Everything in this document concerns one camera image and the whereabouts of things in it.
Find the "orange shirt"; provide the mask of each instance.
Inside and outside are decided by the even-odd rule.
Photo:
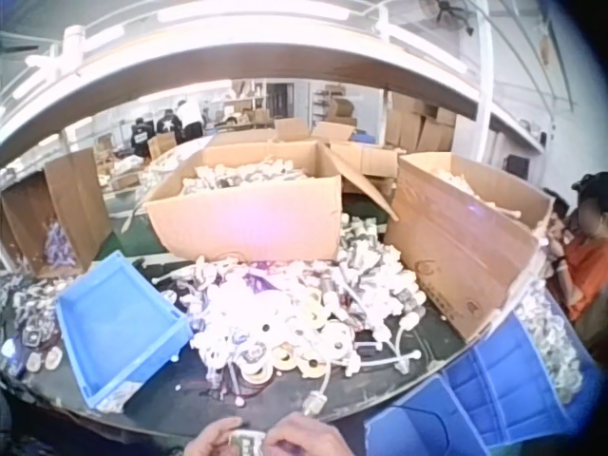
[[[564,253],[572,282],[582,292],[579,302],[568,308],[570,319],[576,320],[608,284],[608,239],[585,241],[585,236],[577,236],[566,245]]]

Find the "worker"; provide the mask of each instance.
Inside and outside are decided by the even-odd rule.
[[[190,442],[184,456],[214,456],[238,454],[230,447],[230,433],[240,426],[238,417],[224,418],[206,427]],[[264,456],[353,456],[351,449],[335,427],[325,425],[300,413],[292,413],[278,422],[266,434]]]
[[[178,103],[178,117],[183,125],[183,141],[202,138],[203,125],[199,105],[194,100],[181,100]]]
[[[595,301],[608,285],[608,176],[589,180],[579,191],[580,230],[567,242],[562,223],[548,231],[555,257],[555,274],[547,288],[572,321]]]
[[[148,140],[154,138],[154,127],[143,121],[139,117],[135,120],[135,126],[132,127],[131,146],[135,149],[135,155],[147,160],[150,158],[150,148]]]
[[[175,133],[175,141],[177,144],[181,144],[181,120],[175,115],[173,109],[165,109],[164,116],[156,122],[157,133]]]

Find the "ceiling light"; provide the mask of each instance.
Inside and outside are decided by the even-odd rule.
[[[48,64],[50,64],[52,60],[52,57],[49,57],[47,55],[32,54],[26,57],[26,65],[30,68],[42,68],[48,66]]]
[[[49,145],[51,143],[54,143],[58,139],[59,139],[58,134],[50,135],[48,138],[44,138],[43,140],[38,142],[38,145],[40,145],[40,146]]]
[[[45,79],[46,73],[42,69],[39,69],[13,90],[12,98],[14,98],[15,100],[22,99],[28,94],[28,92],[30,92],[36,86],[44,82]]]
[[[384,25],[382,23],[378,23],[377,27],[406,45],[422,50],[429,57],[444,64],[446,67],[452,68],[454,71],[465,74],[468,70],[468,67],[464,62],[461,62],[449,52],[444,51],[440,47],[433,45],[431,42],[404,28],[397,27],[394,24]]]
[[[195,16],[248,12],[303,14],[337,21],[346,21],[351,13],[346,8],[310,0],[206,0],[161,9],[157,18],[159,22],[172,22]]]
[[[160,100],[161,98],[173,97],[176,95],[185,95],[186,93],[202,92],[203,90],[216,90],[220,88],[232,87],[232,81],[229,79],[223,79],[220,81],[211,81],[209,83],[198,83],[192,85],[185,85],[183,87],[170,88],[162,92],[152,93],[141,97],[138,101],[140,103],[153,102]]]
[[[106,28],[99,33],[85,39],[85,52],[90,52],[93,49],[107,45],[110,41],[119,39],[124,36],[123,26],[114,26]]]
[[[80,128],[81,126],[85,126],[87,124],[90,124],[91,122],[93,122],[93,118],[92,117],[85,117],[84,119],[81,119],[80,121],[73,123],[72,125],[69,125],[66,127],[66,130],[71,130],[71,131],[75,131],[78,128]]]

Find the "blue plastic crate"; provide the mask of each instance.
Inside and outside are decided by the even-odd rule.
[[[366,421],[368,456],[486,455],[480,435],[440,375]]]
[[[145,383],[192,337],[188,321],[120,252],[58,298],[67,355],[94,409],[124,382]]]
[[[554,314],[563,317],[548,297]],[[488,447],[576,432],[584,426],[598,399],[602,373],[567,319],[566,330],[579,354],[583,375],[581,391],[566,406],[561,404],[531,336],[514,314],[446,368],[446,380]]]
[[[376,139],[367,133],[352,133],[351,141],[356,143],[376,144]]]

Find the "hand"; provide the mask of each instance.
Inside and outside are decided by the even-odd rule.
[[[556,257],[564,256],[563,245],[552,237],[549,238],[549,250],[551,250],[551,253]]]
[[[242,423],[243,420],[236,416],[212,423],[187,445],[184,456],[238,456],[237,449],[228,444],[228,439]]]
[[[264,456],[293,456],[286,447],[299,447],[306,456],[353,456],[335,427],[324,425],[301,413],[283,418],[266,435]]]

